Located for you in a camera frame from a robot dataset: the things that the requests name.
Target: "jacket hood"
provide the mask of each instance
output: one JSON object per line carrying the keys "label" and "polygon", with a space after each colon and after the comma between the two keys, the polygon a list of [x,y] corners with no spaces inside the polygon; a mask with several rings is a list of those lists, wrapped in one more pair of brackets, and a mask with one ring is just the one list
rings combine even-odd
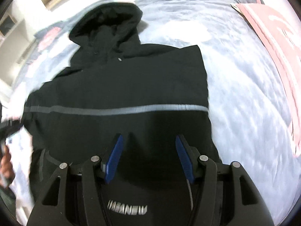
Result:
{"label": "jacket hood", "polygon": [[102,4],[88,12],[69,35],[81,46],[71,66],[83,69],[122,59],[127,50],[140,45],[136,27],[141,17],[142,11],[132,3]]}

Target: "black hooded jacket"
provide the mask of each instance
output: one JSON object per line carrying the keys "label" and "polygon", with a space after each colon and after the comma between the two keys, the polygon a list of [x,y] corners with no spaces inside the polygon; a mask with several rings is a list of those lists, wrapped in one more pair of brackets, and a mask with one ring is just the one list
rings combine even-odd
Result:
{"label": "black hooded jacket", "polygon": [[207,75],[198,46],[140,44],[141,16],[128,3],[87,13],[69,36],[81,46],[71,66],[29,95],[23,119],[33,135],[31,189],[36,199],[57,167],[54,159],[79,164],[101,156],[121,133],[124,151],[104,186],[105,203],[148,209],[134,216],[110,211],[113,225],[186,225],[191,199],[176,135],[220,161],[211,139]]}

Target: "human hand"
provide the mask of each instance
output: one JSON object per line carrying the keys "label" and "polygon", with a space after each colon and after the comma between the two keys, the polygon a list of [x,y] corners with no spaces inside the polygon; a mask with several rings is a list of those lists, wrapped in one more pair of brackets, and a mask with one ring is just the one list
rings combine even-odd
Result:
{"label": "human hand", "polygon": [[[5,154],[1,160],[0,173],[3,174],[3,176],[8,180],[9,184],[11,184],[15,178],[13,165],[11,163],[11,154],[9,153],[9,148],[6,145],[5,145]],[[7,188],[4,187],[4,183],[1,179],[0,179],[0,185],[2,186],[2,188]]]}

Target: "bedsheet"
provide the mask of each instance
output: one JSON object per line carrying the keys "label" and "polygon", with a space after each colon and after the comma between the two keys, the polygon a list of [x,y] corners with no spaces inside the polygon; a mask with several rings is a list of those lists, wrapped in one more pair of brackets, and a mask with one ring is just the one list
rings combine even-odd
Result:
{"label": "bedsheet", "polygon": [[[300,162],[292,155],[291,115],[275,64],[256,33],[231,3],[258,0],[102,0],[36,34],[39,45],[21,69],[11,99],[11,116],[23,112],[28,94],[50,81],[79,46],[68,32],[89,10],[106,2],[133,2],[142,11],[141,43],[198,45],[208,75],[212,139],[223,163],[239,161],[257,186],[275,224],[299,197]],[[26,206],[30,137],[11,137],[16,170],[12,189]],[[17,161],[14,153],[24,159]]]}
{"label": "bedsheet", "polygon": [[276,10],[263,4],[237,4],[271,55],[281,77],[292,122],[289,132],[292,150],[301,155],[301,39],[286,19]]}

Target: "light blue bedding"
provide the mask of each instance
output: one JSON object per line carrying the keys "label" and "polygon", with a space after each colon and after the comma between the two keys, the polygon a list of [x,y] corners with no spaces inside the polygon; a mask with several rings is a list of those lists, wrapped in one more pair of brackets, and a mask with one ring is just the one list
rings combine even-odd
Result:
{"label": "light blue bedding", "polygon": [[[279,224],[300,195],[301,169],[292,156],[287,129],[291,116],[274,62],[256,33],[231,6],[256,0],[103,0],[57,23],[62,31],[44,51],[50,53],[87,11],[110,1],[131,1],[143,11],[138,27],[141,43],[200,47],[208,75],[213,142],[223,163],[239,161],[244,166],[275,224]],[[40,40],[49,29],[39,32],[37,38]],[[28,96],[66,67],[77,49],[74,43],[66,44],[40,64],[33,78],[25,76],[26,64],[15,87],[25,82]],[[41,53],[35,50],[29,60]],[[17,134],[13,142],[22,147],[21,139]],[[17,170],[19,183],[22,173]]]}

